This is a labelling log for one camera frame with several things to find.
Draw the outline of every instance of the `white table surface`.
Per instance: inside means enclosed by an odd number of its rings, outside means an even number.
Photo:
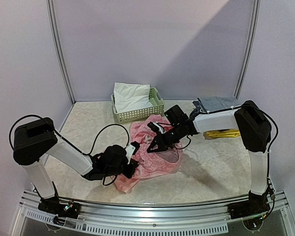
[[[188,115],[192,101],[166,101],[165,110],[178,104]],[[96,134],[114,123],[111,102],[78,102],[74,105],[61,134],[84,152],[88,152]],[[191,137],[184,150],[178,172],[140,181],[129,193],[115,185],[102,186],[101,181],[88,181],[57,159],[49,157],[47,172],[59,195],[107,203],[194,203],[247,194],[250,189],[250,159],[241,138],[205,140],[202,134]],[[127,142],[120,127],[105,130],[94,152],[107,146]]]

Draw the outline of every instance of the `plastic basket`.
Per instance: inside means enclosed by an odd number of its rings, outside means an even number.
[[[112,95],[113,113],[117,123],[128,123],[136,120],[146,119],[150,115],[164,114],[164,100],[160,97],[156,88],[151,87],[149,90],[149,102],[153,107],[134,110],[130,112],[117,113],[115,108],[115,97]]]

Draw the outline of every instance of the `folded yellow cloth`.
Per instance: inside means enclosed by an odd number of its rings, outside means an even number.
[[[236,138],[240,136],[240,132],[237,129],[228,129],[228,130],[216,130],[216,131],[208,131],[206,135],[214,138]]]

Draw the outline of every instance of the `folded clothing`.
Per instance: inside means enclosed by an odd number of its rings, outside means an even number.
[[[147,153],[148,146],[156,136],[147,126],[149,122],[168,123],[168,120],[160,115],[152,115],[146,121],[132,123],[130,128],[131,140],[140,143],[139,150],[132,158],[139,162],[139,166],[132,178],[129,179],[124,175],[117,177],[115,185],[122,192],[129,192],[140,180],[173,173],[180,166],[181,149],[173,148],[164,152]],[[168,131],[172,127],[164,125],[164,128],[165,131]],[[182,148],[181,142],[175,144],[175,146]]]
[[[149,85],[115,83],[115,108],[118,113],[152,107],[149,102]]]

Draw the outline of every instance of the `pink cloth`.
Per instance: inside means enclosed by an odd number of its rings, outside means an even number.
[[[178,170],[182,150],[173,148],[165,152],[147,153],[148,146],[156,136],[147,126],[151,121],[168,123],[166,118],[162,118],[160,115],[152,115],[146,121],[134,122],[131,125],[131,140],[140,144],[139,150],[132,158],[139,162],[139,166],[132,178],[129,179],[124,175],[117,177],[115,185],[122,192],[129,192],[142,179],[163,176]],[[169,125],[162,126],[166,131],[172,128]],[[176,144],[176,147],[181,148],[181,142]]]

